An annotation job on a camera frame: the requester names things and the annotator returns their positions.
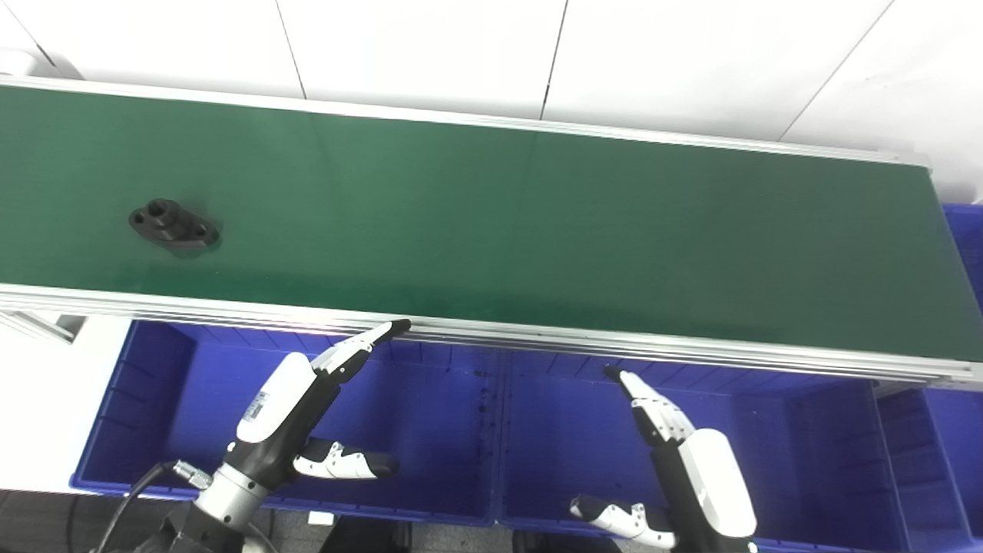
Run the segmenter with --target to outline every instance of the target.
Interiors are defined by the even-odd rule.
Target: black metal part
[[[130,214],[130,226],[143,238],[165,248],[205,248],[218,240],[218,228],[173,200],[157,198]]]
[[[178,505],[160,530],[134,553],[240,553],[243,534],[202,512],[195,504]]]

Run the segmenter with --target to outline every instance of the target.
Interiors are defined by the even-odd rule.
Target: white wall
[[[313,99],[538,118],[564,0],[279,0]]]
[[[7,6],[0,3],[0,50],[5,52],[24,52],[34,59],[33,75],[40,77],[61,77],[58,70],[54,68],[44,54],[38,49],[34,39],[17,21],[14,14],[7,9]]]
[[[0,0],[90,81],[301,96],[274,0]]]
[[[67,76],[912,151],[983,198],[975,0],[0,2]]]
[[[983,197],[983,2],[896,0],[783,139],[927,154],[943,200]]]

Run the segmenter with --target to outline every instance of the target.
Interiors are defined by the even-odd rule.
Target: blue storage crate
[[[335,337],[137,322],[131,327],[72,485],[122,494],[158,461],[215,470],[247,405],[285,351],[311,357]],[[390,452],[394,478],[300,477],[273,507],[407,521],[490,524],[499,356],[393,341],[376,348],[313,435]],[[148,493],[197,495],[176,479]]]
[[[908,547],[871,384],[816,375],[514,352],[505,395],[498,519],[506,526],[603,535],[573,520],[579,493],[664,507],[619,387],[616,363],[730,439],[758,517],[757,536],[813,550]]]
[[[983,551],[983,395],[910,390],[878,400],[914,551]]]
[[[983,206],[946,204],[943,213],[976,294],[976,302],[983,309]]]

